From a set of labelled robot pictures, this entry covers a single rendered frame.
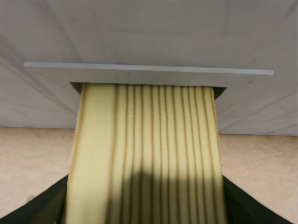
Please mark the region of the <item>light wooden board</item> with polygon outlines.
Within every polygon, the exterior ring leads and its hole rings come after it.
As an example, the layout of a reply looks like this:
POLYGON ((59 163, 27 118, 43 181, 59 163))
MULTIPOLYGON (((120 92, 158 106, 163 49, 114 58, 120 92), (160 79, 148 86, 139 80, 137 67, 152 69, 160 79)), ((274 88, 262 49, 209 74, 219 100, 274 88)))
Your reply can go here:
POLYGON ((228 224, 213 87, 83 82, 61 224, 228 224))

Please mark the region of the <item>grey panel wall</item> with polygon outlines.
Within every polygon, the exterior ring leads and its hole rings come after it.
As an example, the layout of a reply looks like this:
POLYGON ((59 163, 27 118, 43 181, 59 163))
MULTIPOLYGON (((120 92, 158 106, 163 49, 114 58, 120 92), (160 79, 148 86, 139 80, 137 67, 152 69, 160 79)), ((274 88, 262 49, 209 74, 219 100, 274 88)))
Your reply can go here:
POLYGON ((298 0, 0 0, 0 126, 76 129, 24 62, 273 70, 218 133, 298 136, 298 0))

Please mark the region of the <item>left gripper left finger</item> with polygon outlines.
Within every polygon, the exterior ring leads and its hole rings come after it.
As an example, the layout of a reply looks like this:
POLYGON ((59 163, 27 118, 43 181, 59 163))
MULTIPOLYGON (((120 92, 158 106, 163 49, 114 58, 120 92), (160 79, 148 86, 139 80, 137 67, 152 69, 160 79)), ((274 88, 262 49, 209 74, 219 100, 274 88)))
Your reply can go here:
POLYGON ((68 176, 0 218, 0 224, 61 224, 68 176))

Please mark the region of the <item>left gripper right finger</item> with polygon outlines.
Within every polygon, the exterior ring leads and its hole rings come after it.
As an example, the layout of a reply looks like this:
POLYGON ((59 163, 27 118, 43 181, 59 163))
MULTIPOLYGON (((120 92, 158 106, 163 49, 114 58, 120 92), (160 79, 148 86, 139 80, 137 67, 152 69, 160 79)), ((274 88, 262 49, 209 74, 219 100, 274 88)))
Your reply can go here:
POLYGON ((223 175, 228 224, 294 224, 223 175))

